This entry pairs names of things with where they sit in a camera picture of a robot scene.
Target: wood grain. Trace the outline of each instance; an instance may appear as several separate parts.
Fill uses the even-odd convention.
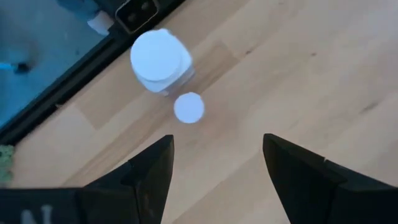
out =
[[[163,223],[289,223],[261,154],[274,133],[398,185],[398,2],[187,0],[163,23],[196,77],[145,91],[128,51],[17,146],[11,187],[84,185],[175,136]],[[204,118],[172,108],[195,91]]]

